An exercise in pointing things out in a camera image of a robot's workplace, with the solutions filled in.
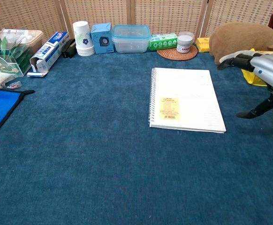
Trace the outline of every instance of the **blue box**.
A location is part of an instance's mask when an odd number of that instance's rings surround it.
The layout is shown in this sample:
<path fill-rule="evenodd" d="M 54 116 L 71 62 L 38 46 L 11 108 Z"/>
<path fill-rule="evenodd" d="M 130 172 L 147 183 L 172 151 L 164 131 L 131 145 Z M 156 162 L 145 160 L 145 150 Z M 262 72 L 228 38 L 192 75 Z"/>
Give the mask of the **blue box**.
<path fill-rule="evenodd" d="M 91 29 L 91 38 L 95 46 L 96 54 L 114 52 L 112 33 L 113 29 L 110 22 L 93 25 Z"/>

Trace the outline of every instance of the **brown stuffed toy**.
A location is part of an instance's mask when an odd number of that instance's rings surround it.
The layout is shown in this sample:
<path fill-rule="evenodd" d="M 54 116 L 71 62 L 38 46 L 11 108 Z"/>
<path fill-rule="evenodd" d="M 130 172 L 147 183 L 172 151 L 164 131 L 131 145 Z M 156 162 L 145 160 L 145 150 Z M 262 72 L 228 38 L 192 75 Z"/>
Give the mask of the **brown stuffed toy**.
<path fill-rule="evenodd" d="M 273 51 L 273 29 L 257 23 L 229 22 L 215 29 L 209 46 L 217 65 L 221 57 L 240 50 Z"/>

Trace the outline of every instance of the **paper cup stack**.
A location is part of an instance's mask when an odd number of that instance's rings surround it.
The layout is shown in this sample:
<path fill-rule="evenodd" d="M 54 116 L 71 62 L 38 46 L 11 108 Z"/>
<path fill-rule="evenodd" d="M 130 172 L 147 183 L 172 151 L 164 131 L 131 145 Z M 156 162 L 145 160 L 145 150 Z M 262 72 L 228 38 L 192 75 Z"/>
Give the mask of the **paper cup stack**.
<path fill-rule="evenodd" d="M 93 55 L 95 53 L 95 47 L 91 40 L 91 31 L 88 22 L 77 21 L 73 23 L 73 30 L 78 55 Z"/>

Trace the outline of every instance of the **rattan coaster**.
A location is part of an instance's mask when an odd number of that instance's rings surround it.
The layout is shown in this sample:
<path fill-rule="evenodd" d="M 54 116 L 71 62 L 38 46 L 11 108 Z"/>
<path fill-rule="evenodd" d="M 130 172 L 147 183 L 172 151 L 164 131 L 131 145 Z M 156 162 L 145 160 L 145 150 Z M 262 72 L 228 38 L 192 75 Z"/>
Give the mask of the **rattan coaster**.
<path fill-rule="evenodd" d="M 198 50 L 192 45 L 190 51 L 185 54 L 179 53 L 176 48 L 157 50 L 157 53 L 168 60 L 190 60 L 197 55 Z"/>

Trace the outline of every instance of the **white notebook cover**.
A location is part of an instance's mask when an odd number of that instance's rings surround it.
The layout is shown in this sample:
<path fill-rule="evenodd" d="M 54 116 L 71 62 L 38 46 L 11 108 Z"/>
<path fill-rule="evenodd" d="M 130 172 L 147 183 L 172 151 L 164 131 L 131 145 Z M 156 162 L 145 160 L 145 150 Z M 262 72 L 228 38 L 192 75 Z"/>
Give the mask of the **white notebook cover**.
<path fill-rule="evenodd" d="M 209 70 L 153 68 L 149 125 L 224 133 Z"/>

